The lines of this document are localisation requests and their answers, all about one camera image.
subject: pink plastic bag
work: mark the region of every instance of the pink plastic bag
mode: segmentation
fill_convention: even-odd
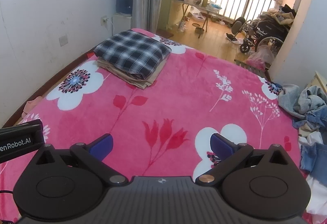
[[[270,47],[268,45],[261,45],[259,47],[259,50],[253,54],[251,54],[248,59],[246,60],[246,63],[249,66],[253,66],[255,68],[258,68],[260,70],[265,70],[265,63],[272,64],[275,57],[270,50]]]

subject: doormat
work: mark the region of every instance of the doormat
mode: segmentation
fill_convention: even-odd
[[[166,39],[174,36],[174,34],[168,32],[168,31],[165,31],[163,29],[157,29],[156,34],[159,35],[159,36],[161,36],[161,37],[164,37]]]

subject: wooden slat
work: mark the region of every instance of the wooden slat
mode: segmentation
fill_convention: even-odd
[[[267,76],[265,75],[265,72],[264,71],[262,71],[260,69],[257,69],[257,68],[255,68],[253,66],[250,66],[250,65],[248,65],[248,64],[246,64],[246,63],[244,63],[242,61],[239,61],[239,60],[236,60],[236,59],[234,61],[235,61],[235,63],[236,63],[237,66],[241,66],[242,68],[250,71],[251,73],[256,74],[256,75],[258,75],[258,76],[260,76],[262,78],[267,79]]]

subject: pink floral bedspread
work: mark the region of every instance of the pink floral bedspread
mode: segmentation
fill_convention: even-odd
[[[96,56],[72,72],[23,122],[41,119],[44,138],[56,148],[90,143],[105,133],[113,150],[104,163],[133,175],[197,176],[219,160],[210,137],[220,133],[254,148],[281,144],[296,164],[297,130],[278,107],[274,86],[225,60],[161,38],[172,49],[151,87],[131,86],[96,65]],[[12,190],[33,153],[0,165],[0,189]],[[18,211],[0,194],[0,218]]]

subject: white box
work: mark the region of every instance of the white box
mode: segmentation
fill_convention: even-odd
[[[132,16],[124,16],[121,14],[114,14],[112,16],[112,33],[118,34],[122,31],[132,28]]]

